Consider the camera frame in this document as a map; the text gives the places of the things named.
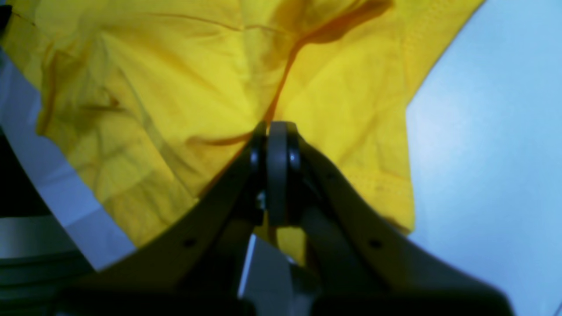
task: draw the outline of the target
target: screw hole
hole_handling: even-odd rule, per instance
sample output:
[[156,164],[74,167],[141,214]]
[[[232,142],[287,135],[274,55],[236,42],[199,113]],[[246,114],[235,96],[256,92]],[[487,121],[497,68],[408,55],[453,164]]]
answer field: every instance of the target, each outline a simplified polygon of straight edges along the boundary
[[371,239],[371,240],[369,241],[369,246],[371,246],[371,247],[373,247],[373,248],[375,248],[375,249],[380,249],[380,248],[383,247],[383,243],[381,243],[381,242],[378,241],[378,240]]
[[183,246],[184,247],[193,247],[193,246],[195,246],[196,242],[197,241],[195,240],[195,238],[191,238],[191,239],[188,239],[188,240],[184,241]]

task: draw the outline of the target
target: yellow shirt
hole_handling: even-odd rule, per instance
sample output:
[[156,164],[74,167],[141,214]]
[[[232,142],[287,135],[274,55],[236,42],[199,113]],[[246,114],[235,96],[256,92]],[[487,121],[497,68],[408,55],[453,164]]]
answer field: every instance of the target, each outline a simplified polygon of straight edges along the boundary
[[[264,119],[297,123],[407,233],[406,106],[482,1],[12,0],[2,46],[42,93],[38,134],[137,246]],[[277,231],[300,263],[304,240]]]

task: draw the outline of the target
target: white table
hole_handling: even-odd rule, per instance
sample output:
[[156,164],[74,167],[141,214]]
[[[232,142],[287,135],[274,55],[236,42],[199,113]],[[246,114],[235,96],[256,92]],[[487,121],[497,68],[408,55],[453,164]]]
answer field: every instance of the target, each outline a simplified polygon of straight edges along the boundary
[[[560,34],[559,0],[488,0],[407,111],[411,240],[504,290],[518,316],[553,316],[562,303]],[[38,92],[11,65],[0,91],[5,134],[88,260],[101,269],[134,251],[58,149],[35,135]]]

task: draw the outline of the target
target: yellow fabric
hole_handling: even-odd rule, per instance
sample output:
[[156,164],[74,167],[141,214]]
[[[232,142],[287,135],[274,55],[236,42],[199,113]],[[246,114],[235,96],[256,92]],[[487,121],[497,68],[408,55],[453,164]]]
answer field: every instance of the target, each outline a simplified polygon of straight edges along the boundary
[[[297,123],[407,233],[405,109],[482,1],[12,0],[2,45],[42,93],[38,134],[137,246],[263,119]],[[304,261],[302,231],[277,243]]]

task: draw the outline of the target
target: black bracket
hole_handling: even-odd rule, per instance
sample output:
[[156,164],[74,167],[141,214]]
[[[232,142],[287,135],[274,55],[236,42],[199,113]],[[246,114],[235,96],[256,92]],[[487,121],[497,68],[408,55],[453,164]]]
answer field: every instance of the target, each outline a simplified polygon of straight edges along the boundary
[[[381,218],[293,123],[260,123],[199,204],[157,240],[62,291],[74,315],[253,315],[238,295],[263,220],[300,226],[318,262],[311,315],[512,315],[502,293],[427,254]],[[295,275],[312,274],[295,268]]]

